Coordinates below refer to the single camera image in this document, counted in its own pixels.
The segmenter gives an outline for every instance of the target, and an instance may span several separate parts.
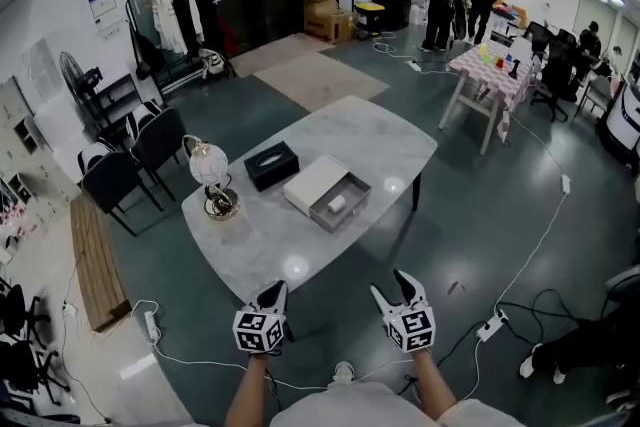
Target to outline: tissue box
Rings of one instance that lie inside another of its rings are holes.
[[[322,155],[284,186],[284,196],[306,216],[334,232],[364,204],[371,187],[333,157]],[[333,214],[329,203],[338,195],[345,206]]]
[[[284,142],[249,157],[244,165],[249,178],[260,192],[300,171],[298,157]]]

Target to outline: floor mat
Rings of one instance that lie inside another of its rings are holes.
[[[306,34],[292,34],[234,57],[231,64],[238,76],[244,78],[305,54],[322,52],[332,46]]]
[[[309,112],[354,95],[369,100],[389,86],[322,54],[309,54],[256,73]]]

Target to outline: desk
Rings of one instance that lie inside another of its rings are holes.
[[[322,154],[333,155],[371,186],[362,210],[335,233],[322,229],[289,203],[286,182],[258,192],[244,160],[280,141],[304,169]],[[242,300],[266,283],[285,279],[295,290],[356,242],[413,186],[437,143],[411,123],[370,102],[348,96],[285,128],[229,165],[240,196],[238,214],[215,221],[204,211],[204,188],[182,203],[187,226],[220,279]]]
[[[495,41],[489,41],[487,43],[489,55],[500,56],[503,59],[509,53],[509,49],[500,43]],[[456,86],[449,104],[444,111],[442,119],[438,128],[442,130],[451,115],[451,111],[456,103],[460,102],[477,112],[484,114],[489,118],[489,123],[484,134],[484,141],[480,149],[480,155],[484,155],[489,145],[489,139],[491,132],[496,123],[498,111],[501,106],[502,120],[497,125],[498,135],[502,142],[507,138],[507,131],[509,130],[509,123],[511,121],[511,113],[515,110],[516,106],[524,98],[524,93],[529,85],[529,79],[531,76],[531,61],[528,63],[520,63],[518,68],[518,79],[514,80],[507,75],[513,69],[513,63],[507,63],[505,61],[504,68],[496,68],[495,64],[486,64],[482,60],[480,54],[480,47],[476,46],[471,50],[465,52],[459,57],[453,59],[447,65],[447,69],[460,72],[460,80]],[[469,98],[462,94],[462,88],[465,85],[467,79],[471,79],[478,87],[477,94],[474,98]],[[489,93],[493,92],[493,98],[491,99],[491,110],[481,105],[482,100]]]

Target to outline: marble table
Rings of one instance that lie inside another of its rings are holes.
[[[258,192],[244,160],[280,141],[298,155],[304,169],[322,154],[332,155],[371,186],[367,203],[329,233],[284,197],[286,181]],[[200,251],[242,300],[263,285],[285,279],[295,290],[356,242],[413,183],[414,209],[420,172],[437,143],[411,123],[355,96],[328,105],[249,151],[229,165],[240,211],[215,221],[204,211],[204,188],[182,203]]]

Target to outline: man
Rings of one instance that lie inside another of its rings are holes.
[[[420,50],[423,52],[432,52],[434,48],[446,50],[452,18],[453,0],[429,0],[427,34]]]
[[[327,391],[293,404],[273,419],[271,427],[521,427],[512,417],[477,400],[457,402],[428,350],[411,356],[422,411],[381,383],[354,381],[353,367],[341,362]],[[225,427],[264,425],[268,363],[266,355],[251,356]]]
[[[473,38],[475,34],[476,45],[482,43],[482,37],[484,31],[487,28],[487,22],[489,21],[489,15],[491,15],[491,9],[496,0],[471,0],[471,11],[469,12],[469,39]],[[476,34],[476,20],[480,17],[480,25],[478,26],[478,33]]]

